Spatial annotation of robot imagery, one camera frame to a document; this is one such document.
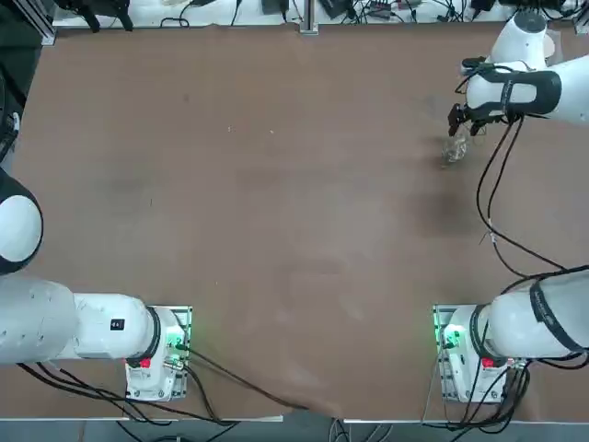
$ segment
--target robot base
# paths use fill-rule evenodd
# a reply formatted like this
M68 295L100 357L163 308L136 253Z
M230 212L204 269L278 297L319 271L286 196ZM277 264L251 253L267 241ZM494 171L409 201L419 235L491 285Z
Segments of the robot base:
M467 402L480 364L470 340L470 316L476 306L433 307L433 324L438 345L438 364L442 380L442 392L447 400ZM503 372L504 366L482 364L479 377L472 392L472 401L480 402L491 383ZM485 403L502 399L505 377L495 383L485 398Z
M156 353L140 366L125 362L126 395L140 401L172 401L186 397L188 352L175 345L190 345L192 307L154 306L161 323Z

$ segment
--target metal frame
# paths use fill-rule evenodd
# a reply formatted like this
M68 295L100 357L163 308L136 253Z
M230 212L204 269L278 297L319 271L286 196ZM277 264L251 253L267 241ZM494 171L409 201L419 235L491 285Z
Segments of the metal frame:
M51 46L55 43L55 28L49 13L40 0L12 0L28 23L41 36L41 45Z
M305 16L299 29L303 35L319 34L319 27L315 21L315 0L305 0Z

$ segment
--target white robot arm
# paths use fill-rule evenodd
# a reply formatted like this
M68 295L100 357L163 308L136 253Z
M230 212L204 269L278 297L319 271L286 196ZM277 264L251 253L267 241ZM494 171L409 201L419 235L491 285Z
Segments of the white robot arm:
M587 123L589 56L547 66L546 20L517 13L504 27L491 55L467 59L466 104L448 115L453 136L464 122L474 135L485 124L530 115ZM562 358L589 349L589 266L530 278L526 285L496 297L489 305L456 309L440 341L446 348L461 401L480 401L514 359ZM482 373L477 387L474 381ZM498 401L504 380L497 382Z
M589 122L589 84L584 81L589 55L547 66L546 30L546 20L539 14L518 12L503 28L489 57L463 61L467 99L448 115L450 136L464 122L472 122L474 135L487 123L517 114Z
M147 307L126 295L74 294L10 274L33 259L42 234L37 200L0 168L0 364L124 359L127 394L134 399L182 397L186 378L176 375L187 355L175 345L188 343L189 309Z

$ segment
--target floor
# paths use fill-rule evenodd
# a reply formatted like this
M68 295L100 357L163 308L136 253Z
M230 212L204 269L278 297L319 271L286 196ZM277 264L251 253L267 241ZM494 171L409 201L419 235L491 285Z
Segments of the floor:
M282 424L242 423L219 442L323 442L327 440L330 419L312 413L293 413L285 416ZM215 425L202 422L181 422L170 427L154 428L141 424L125 424L144 442L151 442L160 436L185 436L191 441L204 441L215 435ZM374 425L356 424L352 427L351 441L364 441ZM463 442L581 442L586 440L585 425L526 425L512 424L498 436L472 432L464 436ZM131 442L113 422L105 421L58 421L58 422L2 422L0 434L3 442L47 441L47 442ZM387 442L445 442L455 436L445 430L436 430L419 425L394 425ZM378 441L381 434L371 440Z
M40 53L39 39L32 30L7 18L0 10L0 56L3 63L17 82L27 91ZM292 413L285 416L281 424L242 423L227 433L220 442L230 441L323 441L328 437L330 419L313 413ZM192 440L206 440L219 430L203 422L186 421L170 427L160 428L148 425L125 424L143 441L149 442L159 436L184 435ZM373 425L354 425L351 440L364 440ZM466 435L468 441L557 441L569 442L586 440L585 425L518 425L513 424L500 436L486 436L478 432ZM53 422L0 422L3 442L60 441L60 442L123 442L131 440L122 430L109 421L53 421ZM454 435L445 430L425 428L418 425L399 424L387 438L389 441L448 441Z

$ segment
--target brown table surface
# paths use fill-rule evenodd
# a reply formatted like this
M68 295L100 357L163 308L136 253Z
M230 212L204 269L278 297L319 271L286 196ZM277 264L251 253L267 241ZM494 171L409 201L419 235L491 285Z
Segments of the brown table surface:
M192 305L193 344L315 410L419 419L432 305L489 301L513 280L479 244L474 206L502 128L440 166L459 63L488 52L500 28L62 36L42 53L14 166L45 215L28 272ZM586 50L563 38L566 57ZM527 121L493 220L566 265L586 261L589 242L586 131ZM518 268L547 269L502 250ZM68 366L122 390L121 361ZM119 415L2 371L5 417ZM284 411L202 377L223 416ZM443 417L437 384L432 419ZM588 394L586 372L534 369L520 418L587 421ZM202 413L195 389L173 406Z

